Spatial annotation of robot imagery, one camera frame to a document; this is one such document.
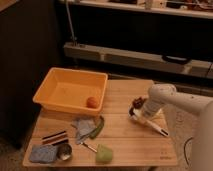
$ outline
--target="gray sponge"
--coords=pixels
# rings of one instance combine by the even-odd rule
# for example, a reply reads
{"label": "gray sponge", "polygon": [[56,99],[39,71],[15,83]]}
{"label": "gray sponge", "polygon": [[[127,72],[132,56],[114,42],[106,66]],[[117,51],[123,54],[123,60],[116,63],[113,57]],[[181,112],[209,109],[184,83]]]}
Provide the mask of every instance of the gray sponge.
{"label": "gray sponge", "polygon": [[56,160],[57,147],[52,145],[34,145],[29,157],[32,163],[53,163]]}

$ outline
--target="table leg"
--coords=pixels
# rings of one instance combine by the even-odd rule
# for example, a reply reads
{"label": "table leg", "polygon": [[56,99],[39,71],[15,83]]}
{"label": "table leg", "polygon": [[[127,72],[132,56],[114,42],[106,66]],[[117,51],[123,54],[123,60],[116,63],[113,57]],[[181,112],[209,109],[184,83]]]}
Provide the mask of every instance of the table leg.
{"label": "table leg", "polygon": [[148,169],[148,171],[156,171],[157,170],[157,166],[151,166],[149,169]]}

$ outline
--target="metal bowl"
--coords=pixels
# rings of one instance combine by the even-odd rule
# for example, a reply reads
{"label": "metal bowl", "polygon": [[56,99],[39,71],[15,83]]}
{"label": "metal bowl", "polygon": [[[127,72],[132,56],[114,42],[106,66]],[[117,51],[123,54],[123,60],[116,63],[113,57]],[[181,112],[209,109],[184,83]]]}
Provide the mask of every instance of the metal bowl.
{"label": "metal bowl", "polygon": [[68,160],[72,156],[72,147],[69,144],[61,144],[58,146],[57,157],[61,160]]}

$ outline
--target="green object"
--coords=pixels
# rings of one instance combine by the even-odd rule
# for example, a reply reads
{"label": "green object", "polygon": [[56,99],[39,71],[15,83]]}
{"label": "green object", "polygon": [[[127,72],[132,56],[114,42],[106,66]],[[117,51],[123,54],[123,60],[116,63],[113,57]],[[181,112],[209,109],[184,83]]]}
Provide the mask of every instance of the green object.
{"label": "green object", "polygon": [[96,153],[96,162],[109,163],[113,158],[112,149],[99,144]]}
{"label": "green object", "polygon": [[102,116],[100,116],[100,123],[99,123],[99,125],[97,126],[97,128],[94,131],[92,131],[90,133],[89,137],[91,139],[96,138],[98,136],[98,134],[101,132],[101,130],[103,129],[103,127],[104,127],[104,118]]}

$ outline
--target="orange ball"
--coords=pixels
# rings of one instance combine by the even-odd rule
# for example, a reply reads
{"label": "orange ball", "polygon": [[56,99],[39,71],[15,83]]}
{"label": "orange ball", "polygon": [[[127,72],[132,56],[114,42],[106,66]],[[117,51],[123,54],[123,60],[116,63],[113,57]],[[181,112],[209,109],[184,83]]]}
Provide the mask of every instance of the orange ball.
{"label": "orange ball", "polygon": [[89,108],[98,108],[98,101],[95,97],[88,97],[87,107]]}

